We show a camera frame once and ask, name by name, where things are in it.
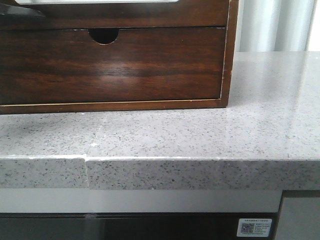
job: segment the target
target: speckled gray countertop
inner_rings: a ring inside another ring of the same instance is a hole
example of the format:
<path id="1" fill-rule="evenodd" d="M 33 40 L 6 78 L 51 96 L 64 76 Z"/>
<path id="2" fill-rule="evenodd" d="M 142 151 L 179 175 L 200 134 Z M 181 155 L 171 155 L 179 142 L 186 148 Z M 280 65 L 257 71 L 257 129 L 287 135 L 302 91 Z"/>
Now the speckled gray countertop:
<path id="1" fill-rule="evenodd" d="M 0 188 L 320 190 L 320 52 L 237 53 L 218 109 L 0 115 Z"/>

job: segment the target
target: wooden box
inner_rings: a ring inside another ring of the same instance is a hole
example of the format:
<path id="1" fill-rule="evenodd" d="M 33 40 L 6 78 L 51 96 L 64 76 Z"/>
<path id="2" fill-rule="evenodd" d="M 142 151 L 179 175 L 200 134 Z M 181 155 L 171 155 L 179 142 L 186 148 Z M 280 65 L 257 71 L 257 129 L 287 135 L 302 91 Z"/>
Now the wooden box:
<path id="1" fill-rule="evenodd" d="M 228 104 L 238 0 L 26 7 L 46 20 L 0 26 L 1 114 Z"/>

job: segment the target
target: sticker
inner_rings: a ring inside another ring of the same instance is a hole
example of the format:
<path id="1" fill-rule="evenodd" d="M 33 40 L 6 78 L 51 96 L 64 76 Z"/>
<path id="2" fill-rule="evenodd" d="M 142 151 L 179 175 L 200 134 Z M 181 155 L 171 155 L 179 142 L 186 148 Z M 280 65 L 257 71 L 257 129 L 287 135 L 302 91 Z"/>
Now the sticker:
<path id="1" fill-rule="evenodd" d="M 272 219 L 240 218 L 237 237 L 269 237 Z"/>

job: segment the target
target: wooden drawer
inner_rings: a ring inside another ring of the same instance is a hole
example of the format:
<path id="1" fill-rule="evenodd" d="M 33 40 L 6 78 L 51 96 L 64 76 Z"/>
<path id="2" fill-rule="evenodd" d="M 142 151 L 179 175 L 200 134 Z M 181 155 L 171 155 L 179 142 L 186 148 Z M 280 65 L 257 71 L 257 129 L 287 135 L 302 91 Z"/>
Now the wooden drawer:
<path id="1" fill-rule="evenodd" d="M 2 0 L 16 5 L 14 0 Z M 44 22 L 0 29 L 90 29 L 226 26 L 229 0 L 179 0 L 167 3 L 24 5 L 46 15 Z"/>
<path id="2" fill-rule="evenodd" d="M 120 29 L 108 45 L 87 30 L 4 31 L 0 42 L 3 105 L 220 97 L 224 28 Z"/>

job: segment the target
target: countertop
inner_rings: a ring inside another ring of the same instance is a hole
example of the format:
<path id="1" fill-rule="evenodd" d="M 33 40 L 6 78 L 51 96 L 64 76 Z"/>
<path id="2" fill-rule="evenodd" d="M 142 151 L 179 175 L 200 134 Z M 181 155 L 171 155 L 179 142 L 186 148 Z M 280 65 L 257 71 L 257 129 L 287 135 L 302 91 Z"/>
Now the countertop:
<path id="1" fill-rule="evenodd" d="M 236 53 L 227 108 L 0 115 L 0 188 L 320 190 L 320 52 Z"/>

